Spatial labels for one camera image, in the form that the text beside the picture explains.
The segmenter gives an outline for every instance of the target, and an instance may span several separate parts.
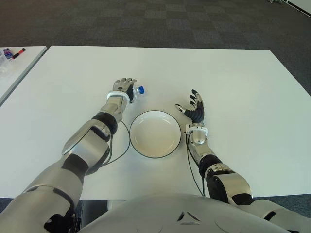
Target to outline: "plastic bottle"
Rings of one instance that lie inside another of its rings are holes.
[[[145,89],[143,88],[143,86],[138,86],[138,87],[133,86],[133,93],[134,93],[133,101],[136,101],[137,99],[141,97],[141,95],[145,93]]]
[[[4,52],[0,50],[0,78],[7,76],[10,68],[11,64],[6,59]]]

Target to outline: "blue bottle cap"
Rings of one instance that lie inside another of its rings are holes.
[[[145,90],[144,90],[144,88],[142,86],[139,86],[138,90],[139,90],[140,94],[144,94],[145,93]]]

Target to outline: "white container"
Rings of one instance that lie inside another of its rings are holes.
[[[11,64],[6,59],[3,50],[0,50],[0,78],[3,78],[9,74]]]

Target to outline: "white bowl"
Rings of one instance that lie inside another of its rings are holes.
[[[181,139],[179,124],[162,111],[140,114],[130,128],[131,143],[135,150],[149,158],[162,158],[172,153]]]

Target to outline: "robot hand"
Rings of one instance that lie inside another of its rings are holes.
[[[132,102],[134,93],[133,93],[133,85],[136,82],[136,79],[131,78],[123,78],[121,80],[116,80],[113,85],[113,91],[122,91],[125,92],[130,98],[130,102]]]
[[[194,100],[189,101],[189,103],[195,108],[195,110],[188,110],[179,104],[175,104],[175,107],[189,117],[192,120],[192,123],[203,123],[204,120],[204,107],[203,101],[200,94],[196,90],[192,90],[193,95],[190,95],[190,98]]]

